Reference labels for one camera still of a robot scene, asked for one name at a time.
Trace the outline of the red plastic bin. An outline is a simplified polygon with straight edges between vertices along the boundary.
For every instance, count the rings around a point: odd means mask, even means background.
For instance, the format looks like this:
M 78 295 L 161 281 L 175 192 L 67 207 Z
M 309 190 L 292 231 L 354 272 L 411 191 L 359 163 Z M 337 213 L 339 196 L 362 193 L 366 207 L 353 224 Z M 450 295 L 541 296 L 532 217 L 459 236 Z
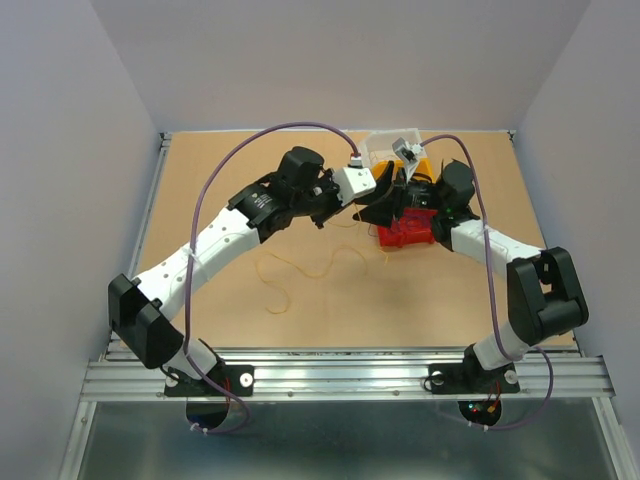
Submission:
M 413 244 L 433 244 L 431 219 L 435 210 L 406 208 L 399 220 L 393 220 L 390 227 L 378 227 L 378 241 L 381 247 L 402 248 Z

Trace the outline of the white plastic bin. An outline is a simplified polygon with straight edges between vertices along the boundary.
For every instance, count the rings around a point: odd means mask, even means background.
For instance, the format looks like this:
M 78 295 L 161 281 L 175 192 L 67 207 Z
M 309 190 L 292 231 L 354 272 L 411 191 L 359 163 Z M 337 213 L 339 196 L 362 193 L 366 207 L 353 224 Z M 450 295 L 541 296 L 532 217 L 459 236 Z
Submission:
M 389 156 L 394 158 L 392 145 L 399 138 L 403 138 L 411 144 L 419 144 L 422 141 L 420 131 L 417 128 L 375 130 L 367 134 L 359 143 L 362 159 L 373 164 L 375 161 Z

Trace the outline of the yellow plastic bin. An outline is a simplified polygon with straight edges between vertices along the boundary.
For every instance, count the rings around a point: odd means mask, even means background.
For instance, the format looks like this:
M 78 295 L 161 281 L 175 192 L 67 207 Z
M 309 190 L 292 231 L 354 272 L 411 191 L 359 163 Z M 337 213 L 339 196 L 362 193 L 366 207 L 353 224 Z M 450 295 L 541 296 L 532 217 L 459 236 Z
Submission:
M 384 173 L 388 163 L 394 164 L 394 173 L 397 173 L 398 169 L 404 166 L 403 161 L 398 158 L 389 157 L 379 160 L 370 166 L 370 170 L 375 179 L 378 179 Z M 434 180 L 433 169 L 427 157 L 419 159 L 419 164 L 413 172 L 411 179 L 416 181 Z

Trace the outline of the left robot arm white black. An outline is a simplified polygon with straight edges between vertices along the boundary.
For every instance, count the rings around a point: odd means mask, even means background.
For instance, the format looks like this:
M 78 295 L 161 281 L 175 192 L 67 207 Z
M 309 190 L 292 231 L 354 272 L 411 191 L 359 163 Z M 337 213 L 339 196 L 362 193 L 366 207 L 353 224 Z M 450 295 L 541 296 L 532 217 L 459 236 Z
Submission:
M 109 283 L 112 329 L 146 368 L 172 367 L 199 393 L 215 392 L 223 373 L 218 356 L 171 323 L 186 297 L 294 218 L 307 216 L 322 226 L 374 188 L 366 169 L 327 169 L 316 152 L 292 148 L 276 171 L 232 197 L 194 241 L 133 279 L 120 274 Z

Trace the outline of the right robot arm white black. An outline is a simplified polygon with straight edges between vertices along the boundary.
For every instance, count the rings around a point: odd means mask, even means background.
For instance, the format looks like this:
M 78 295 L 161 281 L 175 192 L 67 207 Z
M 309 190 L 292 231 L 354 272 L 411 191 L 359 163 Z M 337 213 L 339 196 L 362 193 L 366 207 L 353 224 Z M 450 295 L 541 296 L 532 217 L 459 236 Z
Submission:
M 569 252 L 561 247 L 541 249 L 516 241 L 488 226 L 470 208 L 476 197 L 474 172 L 453 160 L 436 181 L 411 180 L 404 168 L 388 163 L 371 181 L 356 177 L 357 219 L 389 227 L 406 210 L 430 210 L 436 242 L 483 264 L 490 277 L 506 281 L 507 320 L 485 339 L 464 351 L 461 361 L 446 363 L 430 373 L 428 388 L 435 394 L 484 393 L 493 385 L 517 391 L 505 375 L 532 347 L 584 325 L 589 311 Z

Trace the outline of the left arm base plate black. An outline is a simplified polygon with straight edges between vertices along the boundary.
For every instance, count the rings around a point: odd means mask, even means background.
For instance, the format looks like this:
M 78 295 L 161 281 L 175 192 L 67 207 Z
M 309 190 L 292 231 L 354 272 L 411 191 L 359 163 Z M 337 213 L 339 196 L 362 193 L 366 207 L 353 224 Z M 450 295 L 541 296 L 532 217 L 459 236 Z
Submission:
M 162 367 L 166 374 L 164 395 L 169 398 L 223 397 L 200 375 L 195 378 L 173 367 Z M 211 382 L 238 397 L 250 397 L 254 389 L 254 367 L 252 365 L 223 364 L 208 373 Z

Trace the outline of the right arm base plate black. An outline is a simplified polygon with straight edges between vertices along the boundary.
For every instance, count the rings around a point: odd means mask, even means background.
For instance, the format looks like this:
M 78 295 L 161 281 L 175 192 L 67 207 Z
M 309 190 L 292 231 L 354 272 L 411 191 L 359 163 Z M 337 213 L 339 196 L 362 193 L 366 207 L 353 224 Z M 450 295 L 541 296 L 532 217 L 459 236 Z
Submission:
M 513 364 L 494 370 L 464 367 L 462 363 L 438 363 L 428 368 L 426 388 L 436 395 L 471 395 L 520 392 Z

